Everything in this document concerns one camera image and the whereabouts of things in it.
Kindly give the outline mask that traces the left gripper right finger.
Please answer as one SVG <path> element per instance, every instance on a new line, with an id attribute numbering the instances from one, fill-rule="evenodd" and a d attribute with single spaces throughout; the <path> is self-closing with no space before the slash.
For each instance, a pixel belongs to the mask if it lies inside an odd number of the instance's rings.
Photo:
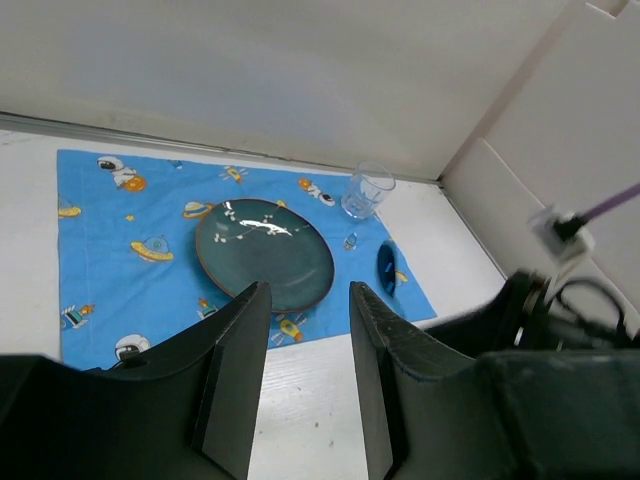
<path id="1" fill-rule="evenodd" d="M 635 479 L 635 350 L 471 358 L 350 286 L 351 342 L 372 479 Z"/>

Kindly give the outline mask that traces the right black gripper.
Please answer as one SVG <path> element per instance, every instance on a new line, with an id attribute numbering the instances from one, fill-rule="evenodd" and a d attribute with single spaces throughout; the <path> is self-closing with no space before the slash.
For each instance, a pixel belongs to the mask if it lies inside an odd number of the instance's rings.
<path id="1" fill-rule="evenodd" d="M 616 314 L 613 326 L 588 318 L 565 297 L 571 288 L 600 294 Z M 637 349 L 639 336 L 626 328 L 619 298 L 604 284 L 588 277 L 568 280 L 547 300 L 549 282 L 519 270 L 486 305 L 446 323 L 426 327 L 436 340 L 469 357 L 511 349 L 602 350 Z"/>

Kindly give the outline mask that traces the blue space-print cloth placemat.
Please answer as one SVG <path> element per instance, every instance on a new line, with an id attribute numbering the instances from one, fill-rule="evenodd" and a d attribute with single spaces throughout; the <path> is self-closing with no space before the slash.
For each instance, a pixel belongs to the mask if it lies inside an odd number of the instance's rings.
<path id="1" fill-rule="evenodd" d="M 61 338 L 64 362 L 109 368 L 222 309 L 233 297 L 203 271 L 196 252 L 200 219 L 219 203 L 262 199 L 308 220 L 335 261 L 331 291 L 301 312 L 273 313 L 272 348 L 350 330 L 349 287 L 366 283 L 381 297 L 377 252 L 383 223 L 341 207 L 349 178 L 233 165 L 57 154 Z M 411 322 L 435 312 L 403 258 L 392 307 Z"/>

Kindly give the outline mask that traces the clear plastic cup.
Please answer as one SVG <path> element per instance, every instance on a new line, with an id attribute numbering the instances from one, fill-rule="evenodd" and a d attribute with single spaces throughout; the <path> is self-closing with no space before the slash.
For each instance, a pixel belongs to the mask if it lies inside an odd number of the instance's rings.
<path id="1" fill-rule="evenodd" d="M 384 166 L 361 162 L 341 197 L 341 207 L 350 217 L 364 220 L 375 213 L 395 187 L 395 178 Z"/>

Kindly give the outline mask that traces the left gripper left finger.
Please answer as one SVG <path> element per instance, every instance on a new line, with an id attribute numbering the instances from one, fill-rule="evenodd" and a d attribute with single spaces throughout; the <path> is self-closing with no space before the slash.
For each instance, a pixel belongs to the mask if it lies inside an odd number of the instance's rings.
<path id="1" fill-rule="evenodd" d="M 271 321 L 254 283 L 110 369 L 1 359 L 5 479 L 244 479 Z"/>

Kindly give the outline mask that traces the blue metal spoon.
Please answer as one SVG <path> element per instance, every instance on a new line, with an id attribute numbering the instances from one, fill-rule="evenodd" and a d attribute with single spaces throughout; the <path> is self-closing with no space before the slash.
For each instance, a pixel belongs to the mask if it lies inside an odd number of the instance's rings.
<path id="1" fill-rule="evenodd" d="M 397 253 L 393 241 L 383 242 L 377 252 L 376 272 L 379 284 L 387 296 L 393 298 L 396 291 Z"/>

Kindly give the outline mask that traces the teal ceramic plate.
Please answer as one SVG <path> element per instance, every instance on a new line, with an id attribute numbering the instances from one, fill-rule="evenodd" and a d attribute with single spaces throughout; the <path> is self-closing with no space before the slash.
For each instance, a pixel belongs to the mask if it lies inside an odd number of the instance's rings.
<path id="1" fill-rule="evenodd" d="M 320 232 L 267 200 L 231 199 L 214 206 L 198 223 L 195 247 L 207 277 L 228 296 L 267 283 L 274 313 L 318 305 L 335 279 L 335 261 Z"/>

